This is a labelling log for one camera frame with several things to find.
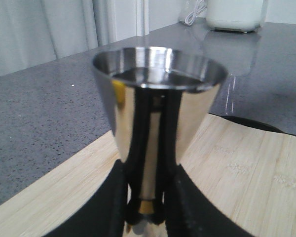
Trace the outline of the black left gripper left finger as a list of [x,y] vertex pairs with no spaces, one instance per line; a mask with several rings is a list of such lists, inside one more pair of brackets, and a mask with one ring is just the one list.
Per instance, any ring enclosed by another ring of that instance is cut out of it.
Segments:
[[95,194],[47,237],[121,237],[127,203],[127,181],[117,160]]

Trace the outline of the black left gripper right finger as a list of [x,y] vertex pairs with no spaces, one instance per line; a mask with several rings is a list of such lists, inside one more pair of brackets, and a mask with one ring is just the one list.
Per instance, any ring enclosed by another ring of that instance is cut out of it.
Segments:
[[175,175],[164,196],[165,222],[169,237],[251,237],[218,210],[196,187],[184,168]]

